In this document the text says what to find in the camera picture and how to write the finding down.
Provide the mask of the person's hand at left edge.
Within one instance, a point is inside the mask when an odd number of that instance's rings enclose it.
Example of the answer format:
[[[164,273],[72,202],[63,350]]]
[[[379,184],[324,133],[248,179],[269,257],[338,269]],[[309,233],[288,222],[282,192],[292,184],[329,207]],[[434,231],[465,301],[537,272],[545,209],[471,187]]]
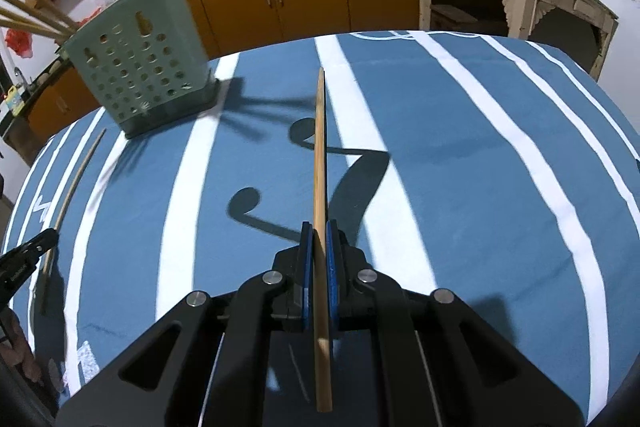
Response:
[[[21,366],[27,379],[40,383],[40,366],[29,347],[20,320],[10,308],[1,312],[1,356],[7,365]]]

